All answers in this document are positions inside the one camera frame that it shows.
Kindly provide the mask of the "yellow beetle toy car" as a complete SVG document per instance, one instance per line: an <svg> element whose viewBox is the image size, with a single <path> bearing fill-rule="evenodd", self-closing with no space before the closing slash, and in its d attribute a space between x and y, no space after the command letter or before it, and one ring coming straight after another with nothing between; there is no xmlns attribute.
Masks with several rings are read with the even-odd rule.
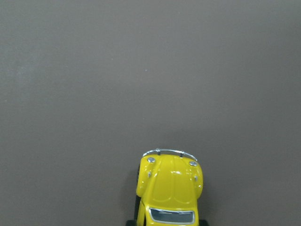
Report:
<svg viewBox="0 0 301 226"><path fill-rule="evenodd" d="M147 151L137 172L134 218L126 225L206 226L198 214L202 190L202 168L193 155L172 149Z"/></svg>

